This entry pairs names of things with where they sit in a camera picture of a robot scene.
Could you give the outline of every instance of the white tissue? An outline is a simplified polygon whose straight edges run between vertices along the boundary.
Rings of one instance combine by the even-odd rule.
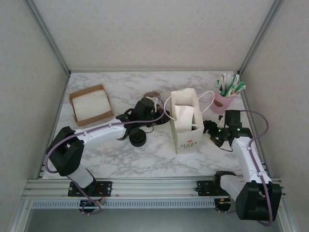
[[[77,121],[95,117],[111,110],[103,89],[73,98],[72,102]]]
[[[188,132],[192,130],[194,107],[188,105],[175,105],[175,129],[177,132]]]

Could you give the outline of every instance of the printed logo on bag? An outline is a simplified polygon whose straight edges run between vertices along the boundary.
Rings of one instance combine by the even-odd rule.
[[[193,147],[193,145],[197,144],[197,142],[193,142],[193,140],[189,140],[187,144],[182,144],[183,148]]]

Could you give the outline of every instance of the white paper bag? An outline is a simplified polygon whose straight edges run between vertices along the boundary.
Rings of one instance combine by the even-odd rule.
[[[176,116],[176,106],[191,106],[194,108],[192,118],[192,130],[177,131],[174,120],[170,120],[172,134],[177,154],[186,154],[195,152],[198,149],[200,140],[204,131],[202,113],[199,108],[197,93],[193,88],[186,88],[179,91],[171,92],[171,116]]]
[[[177,132],[190,132],[192,130],[192,122],[194,115],[194,107],[188,105],[175,106],[175,130]]]

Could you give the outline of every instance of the open cardboard box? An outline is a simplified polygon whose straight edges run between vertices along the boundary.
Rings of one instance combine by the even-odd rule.
[[[73,105],[72,99],[73,98],[77,98],[77,97],[82,96],[82,95],[85,95],[87,93],[91,93],[91,92],[94,92],[94,91],[97,91],[97,90],[102,90],[102,89],[105,91],[103,85],[97,85],[97,86],[85,88],[85,89],[82,89],[82,90],[79,90],[77,92],[74,92],[74,93],[70,94],[69,101],[70,101],[70,104],[73,107],[73,112],[74,112],[73,117],[74,117],[74,120],[75,120],[77,126],[82,127],[82,126],[85,126],[87,124],[90,124],[90,123],[93,123],[93,122],[97,122],[97,121],[100,121],[102,119],[105,119],[105,118],[108,118],[108,117],[111,117],[111,116],[114,115],[113,111],[110,110],[110,111],[108,111],[106,113],[103,113],[101,115],[94,116],[94,117],[91,117],[91,118],[88,118],[88,119],[85,119],[85,120],[77,121],[76,113],[75,113],[75,109],[74,109],[74,105]]]

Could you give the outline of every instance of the white wall panel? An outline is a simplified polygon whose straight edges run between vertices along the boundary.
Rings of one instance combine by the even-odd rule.
[[[285,0],[243,79],[251,108],[270,124],[262,139],[300,231],[309,227],[309,1]],[[265,124],[257,120],[259,131]]]
[[[71,70],[236,70],[273,0],[35,0]]]
[[[0,231],[35,178],[66,77],[22,0],[0,1]]]

